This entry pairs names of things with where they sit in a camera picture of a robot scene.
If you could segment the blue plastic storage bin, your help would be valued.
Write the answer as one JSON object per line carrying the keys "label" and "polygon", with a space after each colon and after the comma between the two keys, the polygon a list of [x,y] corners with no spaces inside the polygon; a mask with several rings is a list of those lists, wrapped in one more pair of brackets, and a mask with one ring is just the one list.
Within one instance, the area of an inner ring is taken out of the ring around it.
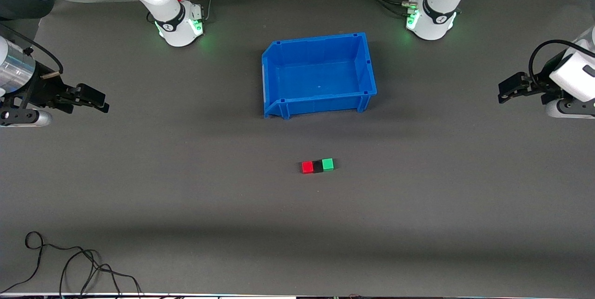
{"label": "blue plastic storage bin", "polygon": [[263,116],[364,112],[377,94],[366,34],[277,40],[261,58]]}

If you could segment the dark grey table mat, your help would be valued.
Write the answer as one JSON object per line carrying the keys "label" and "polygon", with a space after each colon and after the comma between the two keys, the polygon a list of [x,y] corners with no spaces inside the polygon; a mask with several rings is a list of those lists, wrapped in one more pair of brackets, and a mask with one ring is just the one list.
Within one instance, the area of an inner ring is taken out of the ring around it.
{"label": "dark grey table mat", "polygon": [[[0,129],[0,290],[38,231],[145,292],[595,298],[595,121],[497,101],[538,44],[591,26],[589,0],[461,9],[424,42],[372,0],[214,0],[174,48],[136,2],[57,4],[36,41],[111,107]],[[262,117],[272,41],[354,32],[364,113]]]}

